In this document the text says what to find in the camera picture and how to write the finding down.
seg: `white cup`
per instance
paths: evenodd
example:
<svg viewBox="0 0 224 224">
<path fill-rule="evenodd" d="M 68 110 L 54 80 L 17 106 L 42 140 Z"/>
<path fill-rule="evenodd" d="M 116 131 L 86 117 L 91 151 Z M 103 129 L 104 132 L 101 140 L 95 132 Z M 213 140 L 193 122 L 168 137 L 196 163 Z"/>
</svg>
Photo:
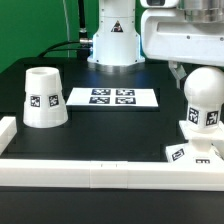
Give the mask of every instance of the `white cup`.
<svg viewBox="0 0 224 224">
<path fill-rule="evenodd" d="M 37 67 L 26 71 L 23 122 L 34 128 L 51 128 L 68 120 L 59 71 Z"/>
</svg>

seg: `green wall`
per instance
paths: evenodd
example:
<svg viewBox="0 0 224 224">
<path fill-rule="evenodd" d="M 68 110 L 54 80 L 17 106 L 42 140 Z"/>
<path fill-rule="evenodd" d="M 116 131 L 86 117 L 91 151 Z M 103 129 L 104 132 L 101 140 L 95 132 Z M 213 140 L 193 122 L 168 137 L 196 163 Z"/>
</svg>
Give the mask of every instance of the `green wall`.
<svg viewBox="0 0 224 224">
<path fill-rule="evenodd" d="M 78 1 L 67 0 L 72 39 L 78 39 Z M 85 0 L 89 37 L 98 29 L 98 0 Z M 136 29 L 143 12 L 136 1 Z M 35 57 L 67 39 L 62 0 L 0 0 L 0 72 L 23 57 Z M 65 56 L 51 53 L 49 56 Z"/>
</svg>

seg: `black table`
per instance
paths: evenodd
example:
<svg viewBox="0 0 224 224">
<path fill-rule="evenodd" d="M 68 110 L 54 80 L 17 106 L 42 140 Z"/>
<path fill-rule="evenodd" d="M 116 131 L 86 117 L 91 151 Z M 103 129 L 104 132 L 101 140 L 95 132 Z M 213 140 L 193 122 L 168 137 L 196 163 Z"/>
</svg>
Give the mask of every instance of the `black table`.
<svg viewBox="0 0 224 224">
<path fill-rule="evenodd" d="M 153 88 L 159 107 L 72 106 L 62 126 L 27 127 L 25 71 L 37 66 L 59 69 L 66 100 L 73 87 Z M 165 62 L 147 61 L 144 69 L 109 74 L 76 59 L 21 59 L 0 76 L 0 118 L 16 116 L 18 128 L 1 158 L 166 162 L 165 147 L 184 142 L 178 121 L 185 119 L 186 108 Z M 223 206 L 223 192 L 0 188 L 4 224 L 223 223 Z"/>
</svg>

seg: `white cylinder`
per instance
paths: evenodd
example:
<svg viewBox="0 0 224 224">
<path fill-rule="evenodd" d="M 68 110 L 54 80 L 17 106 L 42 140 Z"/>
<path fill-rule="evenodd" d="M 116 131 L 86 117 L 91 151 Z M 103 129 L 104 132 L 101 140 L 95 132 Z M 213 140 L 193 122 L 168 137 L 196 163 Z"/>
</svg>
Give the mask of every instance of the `white cylinder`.
<svg viewBox="0 0 224 224">
<path fill-rule="evenodd" d="M 224 102 L 224 73 L 213 67 L 196 69 L 187 78 L 184 91 L 189 128 L 201 133 L 215 131 Z"/>
<path fill-rule="evenodd" d="M 59 71 L 37 67 L 26 71 L 23 121 L 34 128 L 50 128 L 68 120 Z"/>
<path fill-rule="evenodd" d="M 98 66 L 142 63 L 140 36 L 135 30 L 135 0 L 100 0 L 99 29 L 88 62 Z"/>
</svg>

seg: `printed marker sheet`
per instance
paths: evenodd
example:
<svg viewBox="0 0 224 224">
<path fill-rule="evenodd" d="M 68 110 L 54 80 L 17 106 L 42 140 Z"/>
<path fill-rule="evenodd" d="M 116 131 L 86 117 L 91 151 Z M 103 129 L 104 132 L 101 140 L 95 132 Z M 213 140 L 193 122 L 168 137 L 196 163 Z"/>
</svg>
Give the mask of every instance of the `printed marker sheet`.
<svg viewBox="0 0 224 224">
<path fill-rule="evenodd" d="M 153 89 L 73 88 L 68 106 L 158 107 Z"/>
</svg>

